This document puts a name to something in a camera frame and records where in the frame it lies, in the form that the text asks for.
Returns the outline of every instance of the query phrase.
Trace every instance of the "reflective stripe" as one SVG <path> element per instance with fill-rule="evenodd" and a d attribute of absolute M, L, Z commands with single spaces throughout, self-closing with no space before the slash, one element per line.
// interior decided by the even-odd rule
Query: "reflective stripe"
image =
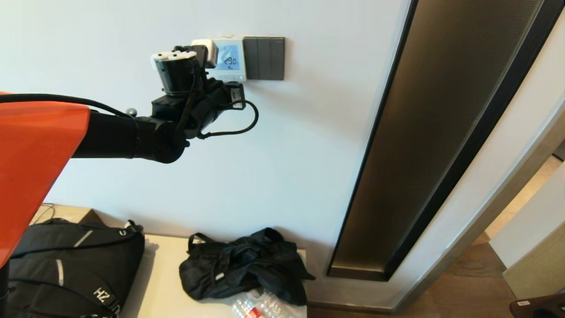
<path fill-rule="evenodd" d="M 74 247 L 77 247 L 77 246 L 79 246 L 80 244 L 82 244 L 82 243 L 84 242 L 84 240 L 86 240 L 86 238 L 87 238 L 90 234 L 92 234 L 92 230 L 86 232 L 86 234 L 84 234 L 84 236 L 83 236 L 81 239 L 79 239 L 78 242 L 76 242 L 76 244 L 75 244 Z"/>
<path fill-rule="evenodd" d="M 65 279 L 63 275 L 63 262 L 61 260 L 57 260 L 57 269 L 59 269 L 59 286 L 63 286 Z"/>

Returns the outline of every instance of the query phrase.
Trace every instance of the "table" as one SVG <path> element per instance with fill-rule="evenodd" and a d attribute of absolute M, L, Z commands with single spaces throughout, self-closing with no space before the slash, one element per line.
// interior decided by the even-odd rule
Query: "table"
<path fill-rule="evenodd" d="M 121 318 L 235 318 L 237 296 L 196 301 L 182 290 L 179 265 L 188 254 L 188 238 L 145 235 L 145 253 Z M 298 251 L 304 260 L 306 252 Z M 295 318 L 307 318 L 306 306 L 287 306 Z"/>

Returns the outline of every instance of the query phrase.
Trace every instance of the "power cord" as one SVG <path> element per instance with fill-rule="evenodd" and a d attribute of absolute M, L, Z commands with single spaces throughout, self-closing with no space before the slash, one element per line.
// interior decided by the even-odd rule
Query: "power cord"
<path fill-rule="evenodd" d="M 215 137 L 215 136 L 225 136 L 225 135 L 239 135 L 239 134 L 243 134 L 244 132 L 248 132 L 251 129 L 253 129 L 253 127 L 255 127 L 255 125 L 257 124 L 257 121 L 259 121 L 259 110 L 257 109 L 257 107 L 255 106 L 255 104 L 253 104 L 252 102 L 248 101 L 248 100 L 237 100 L 237 101 L 233 101 L 229 104 L 223 105 L 225 108 L 224 110 L 232 110 L 232 109 L 236 109 L 233 107 L 233 105 L 235 104 L 239 104 L 239 103 L 243 103 L 243 104 L 249 104 L 252 108 L 253 111 L 255 112 L 255 119 L 253 119 L 253 122 L 251 123 L 251 125 L 249 125 L 247 128 L 242 129 L 242 130 L 237 130 L 237 131 L 220 131 L 220 132 L 209 132 L 207 134 L 202 134 L 202 133 L 198 133 L 197 137 L 199 139 L 206 139 L 208 137 Z"/>
<path fill-rule="evenodd" d="M 48 220 L 52 220 L 53 217 L 55 217 L 55 212 L 56 212 L 56 210 L 55 210 L 55 204 L 53 204 L 53 203 L 43 203 L 43 204 L 41 204 L 41 206 L 42 206 L 42 207 L 48 207 L 48 208 L 47 208 L 45 211 L 43 211 L 43 213 L 41 213 L 41 214 L 37 217 L 37 219 L 36 219 L 35 221 L 33 221 L 32 225 L 37 224 L 37 221 L 39 221 L 39 220 L 41 219 L 41 217 L 42 217 L 45 213 L 47 213 L 47 211 L 49 211 L 49 210 L 52 210 L 53 213 L 51 214 L 51 217 L 50 217 L 49 219 L 47 219 L 47 221 L 48 221 Z"/>
<path fill-rule="evenodd" d="M 86 98 L 55 95 L 55 94 L 0 94 L 0 103 L 3 102 L 36 102 L 36 101 L 51 101 L 51 102 L 69 102 L 74 104 L 88 105 L 95 108 L 105 110 L 109 113 L 121 116 L 130 117 L 121 111 L 114 109 L 103 103 L 88 100 Z"/>
<path fill-rule="evenodd" d="M 198 94 L 198 91 L 201 88 L 202 87 L 200 87 L 196 90 L 192 90 L 192 93 L 190 94 L 190 96 L 186 100 L 186 103 L 184 105 L 184 109 L 182 110 L 182 114 L 181 114 L 179 123 L 177 124 L 175 132 L 173 133 L 173 140 L 175 142 L 178 142 L 182 138 L 182 134 L 184 132 L 184 127 L 186 126 L 186 123 L 188 123 L 188 119 L 190 118 L 190 113 L 192 112 L 194 100 L 196 99 L 196 95 Z"/>

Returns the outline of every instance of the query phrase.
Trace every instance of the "light switch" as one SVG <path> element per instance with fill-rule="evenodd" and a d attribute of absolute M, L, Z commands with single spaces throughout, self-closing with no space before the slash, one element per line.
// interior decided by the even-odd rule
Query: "light switch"
<path fill-rule="evenodd" d="M 284 80 L 284 37 L 244 37 L 244 53 L 248 79 Z"/>

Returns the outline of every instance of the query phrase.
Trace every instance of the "black bag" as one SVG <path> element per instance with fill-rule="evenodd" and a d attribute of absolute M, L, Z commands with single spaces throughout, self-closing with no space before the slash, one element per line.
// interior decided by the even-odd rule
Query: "black bag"
<path fill-rule="evenodd" d="M 205 243 L 194 244 L 198 237 Z M 265 287 L 290 304 L 305 305 L 306 271 L 296 244 L 266 228 L 234 242 L 216 242 L 196 233 L 189 238 L 190 256 L 180 265 L 182 288 L 193 299 L 226 298 Z"/>
<path fill-rule="evenodd" d="M 116 317 L 145 249 L 143 227 L 30 226 L 10 259 L 7 318 Z"/>

